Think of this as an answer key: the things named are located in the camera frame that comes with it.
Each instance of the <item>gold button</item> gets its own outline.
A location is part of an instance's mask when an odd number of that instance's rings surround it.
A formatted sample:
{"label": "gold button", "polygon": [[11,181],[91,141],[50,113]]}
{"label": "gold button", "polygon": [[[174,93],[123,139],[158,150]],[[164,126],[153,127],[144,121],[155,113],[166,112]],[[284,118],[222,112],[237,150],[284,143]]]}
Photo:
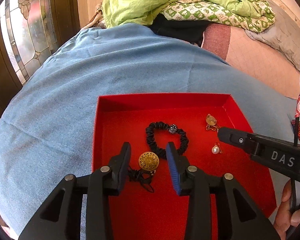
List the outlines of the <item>gold button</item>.
{"label": "gold button", "polygon": [[153,171],[159,165],[159,157],[153,152],[145,152],[139,157],[139,166],[145,171]]}

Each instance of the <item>stained glass window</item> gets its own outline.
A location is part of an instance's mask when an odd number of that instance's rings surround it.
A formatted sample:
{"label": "stained glass window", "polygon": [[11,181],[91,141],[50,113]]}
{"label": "stained glass window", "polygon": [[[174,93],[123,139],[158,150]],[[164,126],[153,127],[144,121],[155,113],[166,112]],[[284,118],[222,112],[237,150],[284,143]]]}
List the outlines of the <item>stained glass window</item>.
{"label": "stained glass window", "polygon": [[50,0],[5,0],[0,22],[10,61],[24,84],[58,49]]}

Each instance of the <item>red fabric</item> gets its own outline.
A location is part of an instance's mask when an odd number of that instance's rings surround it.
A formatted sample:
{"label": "red fabric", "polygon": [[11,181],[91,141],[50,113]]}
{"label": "red fabric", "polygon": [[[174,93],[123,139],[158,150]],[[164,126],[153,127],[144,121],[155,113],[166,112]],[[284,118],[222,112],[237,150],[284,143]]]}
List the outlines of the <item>red fabric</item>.
{"label": "red fabric", "polygon": [[[247,190],[266,216],[276,208],[269,169],[251,161],[236,147],[220,143],[222,154],[211,152],[217,133],[206,131],[205,118],[212,114],[218,125],[251,132],[242,112],[229,95],[144,94],[100,97],[96,117],[93,169],[106,165],[119,153],[122,143],[130,142],[130,165],[139,169],[138,158],[149,147],[145,128],[151,122],[175,123],[187,133],[189,162],[207,174],[221,176],[230,172]],[[159,147],[173,141],[179,147],[179,135],[156,130]],[[173,190],[168,165],[160,160],[151,184],[154,194],[138,182],[127,180],[119,197],[110,197],[110,211],[115,240],[184,239],[188,197]],[[211,196],[213,239],[217,240],[215,198]]]}
{"label": "red fabric", "polygon": [[212,23],[204,31],[204,42],[201,48],[226,60],[231,37],[231,28],[228,25]]}

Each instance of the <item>red box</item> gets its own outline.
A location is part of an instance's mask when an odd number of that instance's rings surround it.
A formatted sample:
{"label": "red box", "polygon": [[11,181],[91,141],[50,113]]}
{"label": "red box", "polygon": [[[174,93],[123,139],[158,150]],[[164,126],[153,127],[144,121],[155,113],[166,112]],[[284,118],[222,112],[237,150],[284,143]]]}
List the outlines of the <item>red box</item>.
{"label": "red box", "polygon": [[[230,172],[247,190],[266,216],[276,208],[269,169],[250,160],[242,150],[220,143],[221,154],[211,152],[217,132],[206,130],[206,116],[213,115],[218,125],[252,132],[231,97],[226,94],[158,93],[99,97],[93,138],[92,170],[107,165],[122,143],[131,144],[130,166],[139,169],[138,158],[149,147],[145,128],[151,122],[176,124],[187,133],[189,146],[184,153],[189,162],[207,174],[222,176]],[[180,146],[179,135],[156,130],[155,140],[164,148],[169,141]],[[151,183],[155,193],[138,182],[127,180],[119,197],[110,197],[110,212],[116,240],[182,240],[186,226],[188,197],[173,190],[165,160]],[[213,239],[217,239],[215,199],[211,198]]]}

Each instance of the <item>human hand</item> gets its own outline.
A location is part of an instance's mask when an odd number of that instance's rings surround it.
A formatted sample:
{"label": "human hand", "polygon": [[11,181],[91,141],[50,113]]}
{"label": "human hand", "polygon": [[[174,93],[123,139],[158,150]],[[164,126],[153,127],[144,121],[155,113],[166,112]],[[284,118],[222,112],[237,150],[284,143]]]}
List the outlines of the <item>human hand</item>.
{"label": "human hand", "polygon": [[281,204],[274,220],[274,228],[277,230],[281,240],[286,239],[286,231],[290,226],[297,227],[300,224],[300,209],[290,213],[291,180],[283,188]]}

